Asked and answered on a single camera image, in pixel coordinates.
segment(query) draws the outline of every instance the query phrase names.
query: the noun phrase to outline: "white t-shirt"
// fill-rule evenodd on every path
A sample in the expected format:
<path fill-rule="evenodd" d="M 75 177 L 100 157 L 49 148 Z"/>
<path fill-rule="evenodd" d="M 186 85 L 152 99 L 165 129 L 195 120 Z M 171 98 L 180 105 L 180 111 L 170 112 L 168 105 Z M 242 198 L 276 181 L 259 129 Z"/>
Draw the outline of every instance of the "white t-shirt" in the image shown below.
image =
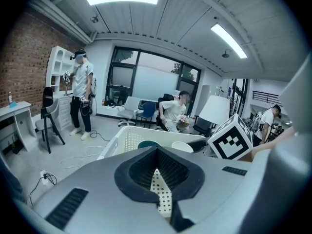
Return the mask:
<path fill-rule="evenodd" d="M 264 114 L 262 115 L 261 119 L 260 119 L 260 124 L 265 124 L 268 123 L 269 126 L 271 126 L 273 124 L 273 119 L 274 119 L 274 115 L 271 109 L 268 109 L 267 111 L 264 112 Z M 256 136 L 259 139 L 262 139 L 262 131 L 260 131 L 259 129 L 256 131 Z"/>
<path fill-rule="evenodd" d="M 185 114 L 185 105 L 180 105 L 178 100 L 163 101 L 161 104 L 162 107 L 166 110 L 164 112 L 164 116 L 174 123 L 178 122 L 177 117 L 179 115 Z"/>
<path fill-rule="evenodd" d="M 85 96 L 87 92 L 88 75 L 91 73 L 93 74 L 93 64 L 86 62 L 74 68 L 73 73 L 75 75 L 73 96 Z"/>

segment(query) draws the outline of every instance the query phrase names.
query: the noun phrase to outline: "white cube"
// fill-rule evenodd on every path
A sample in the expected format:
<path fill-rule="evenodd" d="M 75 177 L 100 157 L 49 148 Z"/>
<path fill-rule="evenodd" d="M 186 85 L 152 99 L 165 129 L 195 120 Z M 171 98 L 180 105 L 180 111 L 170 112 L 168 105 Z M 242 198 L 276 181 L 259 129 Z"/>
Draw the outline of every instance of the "white cube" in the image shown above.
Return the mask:
<path fill-rule="evenodd" d="M 218 158 L 239 159 L 253 148 L 248 127 L 238 116 L 233 115 L 218 127 L 208 144 Z"/>

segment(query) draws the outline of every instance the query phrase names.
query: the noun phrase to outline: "railing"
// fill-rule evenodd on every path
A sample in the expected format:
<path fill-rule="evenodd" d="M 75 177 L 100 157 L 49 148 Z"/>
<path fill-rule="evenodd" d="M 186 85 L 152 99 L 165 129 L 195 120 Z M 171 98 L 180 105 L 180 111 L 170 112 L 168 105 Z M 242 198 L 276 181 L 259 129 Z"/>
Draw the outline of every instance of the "railing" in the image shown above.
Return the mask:
<path fill-rule="evenodd" d="M 253 91 L 253 99 L 282 106 L 278 100 L 278 95 L 274 95 L 274 94 L 264 93 L 260 91 Z"/>

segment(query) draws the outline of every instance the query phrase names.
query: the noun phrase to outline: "blue chair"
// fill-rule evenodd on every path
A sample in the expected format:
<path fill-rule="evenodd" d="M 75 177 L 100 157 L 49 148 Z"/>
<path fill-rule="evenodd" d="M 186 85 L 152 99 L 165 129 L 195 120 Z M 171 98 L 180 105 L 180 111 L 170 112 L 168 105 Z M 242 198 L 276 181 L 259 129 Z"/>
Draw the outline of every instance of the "blue chair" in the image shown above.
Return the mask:
<path fill-rule="evenodd" d="M 155 111 L 156 111 L 156 103 L 152 101 L 147 101 L 143 105 L 143 112 L 136 114 L 136 122 L 137 122 L 137 117 L 141 117 L 141 120 L 145 119 L 145 122 L 144 122 L 144 128 L 145 128 L 147 119 L 151 118 L 150 126 L 149 126 L 149 128 L 151 128 L 151 122 L 152 122 L 152 118 L 153 118 Z"/>

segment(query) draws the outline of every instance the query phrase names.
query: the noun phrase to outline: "power strip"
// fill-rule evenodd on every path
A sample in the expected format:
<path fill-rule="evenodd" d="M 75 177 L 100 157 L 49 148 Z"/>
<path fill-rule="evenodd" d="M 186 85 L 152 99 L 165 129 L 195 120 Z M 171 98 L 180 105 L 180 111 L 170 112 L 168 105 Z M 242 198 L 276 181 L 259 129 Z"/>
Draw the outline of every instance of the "power strip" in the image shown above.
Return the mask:
<path fill-rule="evenodd" d="M 41 171 L 40 172 L 40 177 L 43 177 L 44 174 L 47 174 L 47 172 L 45 170 Z M 44 186 L 48 185 L 49 181 L 47 179 L 42 178 L 41 181 L 42 181 Z"/>

